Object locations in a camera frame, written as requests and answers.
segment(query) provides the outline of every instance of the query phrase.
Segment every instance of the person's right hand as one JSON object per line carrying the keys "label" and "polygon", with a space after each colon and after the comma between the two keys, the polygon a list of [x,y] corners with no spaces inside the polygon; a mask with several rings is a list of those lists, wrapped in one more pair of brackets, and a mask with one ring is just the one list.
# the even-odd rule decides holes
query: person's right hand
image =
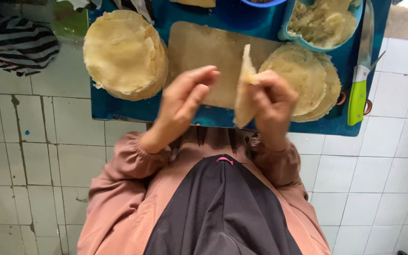
{"label": "person's right hand", "polygon": [[287,148],[286,134],[297,104],[298,94],[284,78],[272,70],[256,74],[259,84],[250,85],[258,107],[256,126],[267,148],[282,152]]}

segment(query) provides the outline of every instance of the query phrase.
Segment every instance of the pink long-sleeve top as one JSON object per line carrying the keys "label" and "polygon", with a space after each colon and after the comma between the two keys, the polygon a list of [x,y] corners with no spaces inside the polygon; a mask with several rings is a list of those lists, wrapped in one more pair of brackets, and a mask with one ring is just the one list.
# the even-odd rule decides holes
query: pink long-sleeve top
{"label": "pink long-sleeve top", "polygon": [[[165,148],[148,154],[139,146],[140,136],[131,132],[122,137],[114,147],[114,157],[92,179],[79,255],[142,255],[152,229],[185,175],[204,157],[218,154],[232,156],[273,191],[304,255],[330,254],[314,208],[307,201],[299,176],[300,156],[292,143],[279,153],[253,137],[251,158],[240,132],[208,128],[201,139],[194,127],[182,137],[178,150]],[[145,178],[151,176],[145,188]]]}

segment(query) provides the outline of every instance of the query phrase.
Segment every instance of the tiled floor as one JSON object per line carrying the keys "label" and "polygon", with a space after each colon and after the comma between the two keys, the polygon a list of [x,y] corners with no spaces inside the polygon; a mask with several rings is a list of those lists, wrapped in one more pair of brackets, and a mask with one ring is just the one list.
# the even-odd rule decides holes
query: tiled floor
{"label": "tiled floor", "polygon": [[[288,135],[335,255],[408,251],[408,41],[382,48],[358,137]],[[0,254],[76,254],[90,179],[120,136],[145,130],[92,120],[89,96],[82,54],[67,45],[41,74],[0,71]]]}

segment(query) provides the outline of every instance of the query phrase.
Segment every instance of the knife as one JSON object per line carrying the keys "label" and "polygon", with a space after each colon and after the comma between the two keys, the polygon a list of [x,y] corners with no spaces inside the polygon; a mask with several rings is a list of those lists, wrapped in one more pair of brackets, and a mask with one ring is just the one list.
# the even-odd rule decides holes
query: knife
{"label": "knife", "polygon": [[360,49],[358,51],[357,66],[354,67],[352,91],[348,101],[347,124],[353,126],[363,120],[366,103],[366,78],[377,61],[371,66],[371,53],[374,39],[374,9],[371,0],[366,0],[363,27],[361,29]]}

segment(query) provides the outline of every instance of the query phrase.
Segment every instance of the green knife handle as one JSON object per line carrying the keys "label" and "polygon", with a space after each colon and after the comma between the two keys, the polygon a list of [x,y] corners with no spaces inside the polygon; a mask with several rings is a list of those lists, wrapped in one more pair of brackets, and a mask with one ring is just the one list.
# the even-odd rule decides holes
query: green knife handle
{"label": "green knife handle", "polygon": [[362,65],[355,67],[352,90],[348,100],[347,124],[353,126],[363,120],[366,104],[366,78],[370,70]]}

